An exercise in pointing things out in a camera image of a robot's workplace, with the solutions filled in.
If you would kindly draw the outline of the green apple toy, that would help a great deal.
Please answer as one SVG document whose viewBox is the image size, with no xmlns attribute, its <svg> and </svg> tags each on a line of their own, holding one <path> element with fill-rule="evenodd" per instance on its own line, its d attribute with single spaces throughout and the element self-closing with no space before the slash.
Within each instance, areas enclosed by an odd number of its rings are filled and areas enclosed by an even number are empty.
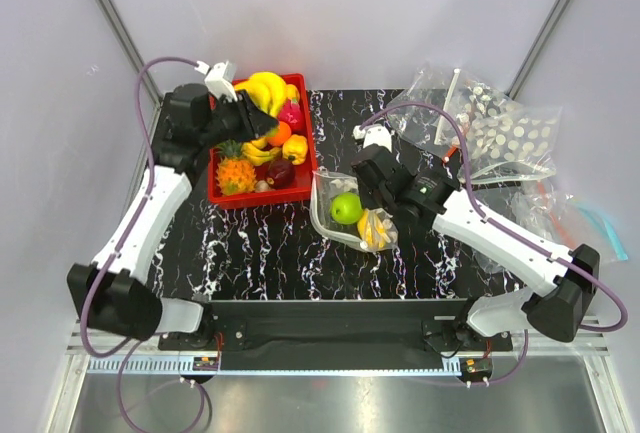
<svg viewBox="0 0 640 433">
<path fill-rule="evenodd" d="M 331 201 L 330 214 L 338 224 L 352 225 L 357 223 L 363 215 L 359 195 L 345 192 L 335 196 Z"/>
</svg>

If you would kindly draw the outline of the yellow banana bunch toy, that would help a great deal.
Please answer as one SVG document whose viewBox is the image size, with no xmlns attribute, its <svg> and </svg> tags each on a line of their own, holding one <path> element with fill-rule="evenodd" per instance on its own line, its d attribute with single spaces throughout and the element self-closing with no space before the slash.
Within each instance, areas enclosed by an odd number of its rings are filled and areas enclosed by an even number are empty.
<svg viewBox="0 0 640 433">
<path fill-rule="evenodd" d="M 252 74 L 248 79 L 234 85 L 236 92 L 246 91 L 254 104 L 263 112 L 277 117 L 287 100 L 285 80 L 270 71 Z"/>
</svg>

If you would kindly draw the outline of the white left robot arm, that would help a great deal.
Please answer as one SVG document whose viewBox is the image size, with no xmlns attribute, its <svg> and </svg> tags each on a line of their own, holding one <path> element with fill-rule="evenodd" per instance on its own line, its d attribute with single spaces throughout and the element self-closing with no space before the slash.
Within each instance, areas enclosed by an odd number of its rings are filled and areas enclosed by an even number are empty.
<svg viewBox="0 0 640 433">
<path fill-rule="evenodd" d="M 228 140 L 248 142 L 275 128 L 249 94 L 214 99 L 202 84 L 169 93 L 167 125 L 151 146 L 152 161 L 118 228 L 90 264 L 74 264 L 67 285 L 81 331 L 100 330 L 145 341 L 180 333 L 196 349 L 215 339 L 216 325 L 202 304 L 159 298 L 147 287 L 151 261 L 181 205 L 206 172 L 212 148 Z"/>
</svg>

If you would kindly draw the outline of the yellow mango toy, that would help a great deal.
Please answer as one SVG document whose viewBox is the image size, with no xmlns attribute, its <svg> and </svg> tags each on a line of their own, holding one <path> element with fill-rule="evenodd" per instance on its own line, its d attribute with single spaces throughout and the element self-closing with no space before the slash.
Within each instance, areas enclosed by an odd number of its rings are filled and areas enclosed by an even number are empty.
<svg viewBox="0 0 640 433">
<path fill-rule="evenodd" d="M 397 247 L 397 228 L 392 217 L 383 209 L 365 209 L 356 227 L 360 247 L 366 252 L 375 253 Z"/>
</svg>

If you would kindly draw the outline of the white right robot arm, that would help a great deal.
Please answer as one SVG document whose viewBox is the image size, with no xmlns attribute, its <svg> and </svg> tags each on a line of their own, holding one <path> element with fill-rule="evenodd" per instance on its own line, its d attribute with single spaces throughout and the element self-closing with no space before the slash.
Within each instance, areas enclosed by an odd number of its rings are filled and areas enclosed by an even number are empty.
<svg viewBox="0 0 640 433">
<path fill-rule="evenodd" d="M 472 204 L 446 172 L 415 174 L 383 146 L 365 147 L 351 166 L 364 206 L 383 209 L 398 225 L 415 223 L 459 240 L 524 282 L 518 291 L 468 301 L 453 327 L 460 346 L 476 349 L 489 337 L 528 328 L 555 341 L 574 340 L 597 291 L 594 248 L 541 238 Z"/>
</svg>

